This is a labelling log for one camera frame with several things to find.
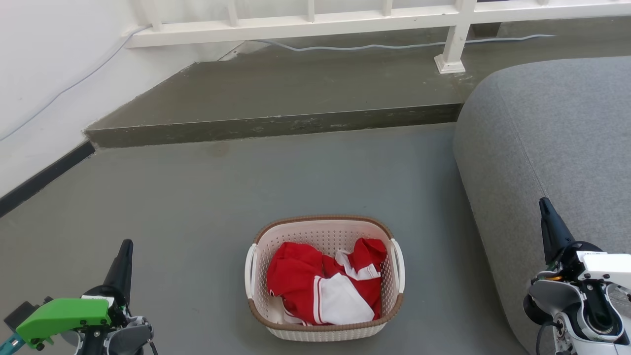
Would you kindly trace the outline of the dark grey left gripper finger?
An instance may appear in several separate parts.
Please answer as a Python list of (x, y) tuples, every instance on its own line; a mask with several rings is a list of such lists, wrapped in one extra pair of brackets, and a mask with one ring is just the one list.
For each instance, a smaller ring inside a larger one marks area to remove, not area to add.
[(120, 245), (118, 255), (112, 262), (103, 285), (116, 290), (125, 302), (130, 302), (132, 269), (133, 269), (133, 241), (124, 240)]

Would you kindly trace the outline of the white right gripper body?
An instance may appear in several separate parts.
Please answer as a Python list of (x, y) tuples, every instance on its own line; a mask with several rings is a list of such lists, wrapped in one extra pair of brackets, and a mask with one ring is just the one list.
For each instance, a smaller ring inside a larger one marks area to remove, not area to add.
[(597, 281), (631, 292), (631, 254), (608, 253), (586, 241), (575, 241), (559, 252), (556, 265), (565, 282)]

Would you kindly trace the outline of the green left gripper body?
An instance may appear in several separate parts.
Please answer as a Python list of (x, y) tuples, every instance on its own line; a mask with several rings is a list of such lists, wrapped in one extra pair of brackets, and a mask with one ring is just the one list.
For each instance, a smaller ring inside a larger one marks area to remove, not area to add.
[(99, 346), (105, 350), (105, 340), (111, 333), (129, 325), (129, 302), (125, 302), (115, 289), (98, 285), (80, 297), (54, 299), (39, 309), (45, 312), (39, 320), (28, 321), (18, 326), (17, 333), (25, 345), (41, 351), (45, 342), (52, 344), (52, 337), (63, 333), (79, 336), (79, 346), (92, 342), (93, 350)]

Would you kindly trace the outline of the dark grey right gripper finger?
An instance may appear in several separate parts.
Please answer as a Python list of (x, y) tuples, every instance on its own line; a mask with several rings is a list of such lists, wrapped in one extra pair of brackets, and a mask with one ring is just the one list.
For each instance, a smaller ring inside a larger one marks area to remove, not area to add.
[(554, 263), (562, 252), (575, 242), (566, 223), (557, 213), (550, 199), (539, 199), (541, 231), (546, 265)]

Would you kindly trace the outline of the white laundry basket brown rim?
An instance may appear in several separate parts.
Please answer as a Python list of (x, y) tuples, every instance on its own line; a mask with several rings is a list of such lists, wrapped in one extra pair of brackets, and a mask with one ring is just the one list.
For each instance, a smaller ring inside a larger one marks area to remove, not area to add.
[[(351, 325), (303, 326), (283, 317), (282, 300), (267, 289), (267, 271), (275, 252), (286, 242), (307, 244), (323, 254), (352, 252), (360, 239), (380, 240), (387, 256), (382, 264), (381, 314), (374, 321)], [(367, 216), (316, 215), (275, 221), (264, 227), (250, 246), (244, 265), (244, 286), (250, 310), (276, 337), (297, 342), (351, 341), (376, 335), (399, 312), (406, 270), (403, 252), (391, 231)]]

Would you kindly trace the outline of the grey fabric sofa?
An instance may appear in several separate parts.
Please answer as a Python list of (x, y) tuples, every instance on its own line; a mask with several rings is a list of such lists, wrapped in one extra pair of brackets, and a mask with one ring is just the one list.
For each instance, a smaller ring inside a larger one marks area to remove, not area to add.
[(631, 254), (631, 56), (494, 72), (465, 101), (453, 150), (503, 312), (535, 355), (523, 300), (546, 264), (539, 199), (576, 240)]

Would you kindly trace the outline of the black baseboard strip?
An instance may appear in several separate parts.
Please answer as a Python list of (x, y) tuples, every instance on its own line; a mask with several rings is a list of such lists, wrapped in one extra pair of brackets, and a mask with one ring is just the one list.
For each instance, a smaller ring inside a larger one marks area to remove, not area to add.
[(95, 153), (95, 148), (86, 140), (62, 158), (50, 164), (30, 179), (26, 180), (18, 187), (11, 190), (0, 198), (0, 218), (16, 209), (18, 206), (35, 196), (48, 184), (54, 182), (61, 175)]

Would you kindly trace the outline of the red and white garment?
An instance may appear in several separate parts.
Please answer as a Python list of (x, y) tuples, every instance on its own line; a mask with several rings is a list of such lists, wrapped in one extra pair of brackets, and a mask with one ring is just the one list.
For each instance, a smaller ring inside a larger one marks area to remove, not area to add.
[(267, 289), (282, 300), (283, 317), (303, 326), (351, 325), (381, 314), (384, 243), (360, 238), (352, 252), (329, 256), (307, 244), (286, 242), (267, 271)]

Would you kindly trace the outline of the raised concrete step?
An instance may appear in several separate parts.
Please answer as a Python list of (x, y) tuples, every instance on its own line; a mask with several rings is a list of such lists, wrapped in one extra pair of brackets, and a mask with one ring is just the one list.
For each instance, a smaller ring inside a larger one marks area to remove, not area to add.
[(468, 43), (440, 74), (446, 28), (244, 43), (195, 63), (89, 126), (97, 149), (454, 122), (491, 73), (532, 62), (631, 55), (631, 16), (503, 23), (514, 42)]

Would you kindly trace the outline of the white railing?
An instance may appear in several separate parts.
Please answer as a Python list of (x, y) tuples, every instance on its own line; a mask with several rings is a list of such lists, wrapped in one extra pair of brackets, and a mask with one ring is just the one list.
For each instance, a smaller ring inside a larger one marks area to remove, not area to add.
[(448, 27), (445, 49), (434, 59), (441, 74), (464, 72), (460, 57), (471, 25), (631, 16), (631, 0), (455, 0), (444, 6), (402, 8), (394, 8), (393, 0), (381, 0), (378, 10), (322, 14), (316, 13), (315, 0), (306, 0), (306, 14), (240, 18), (235, 0), (228, 0), (227, 20), (164, 23), (155, 0), (141, 4), (149, 26), (130, 36), (129, 48)]

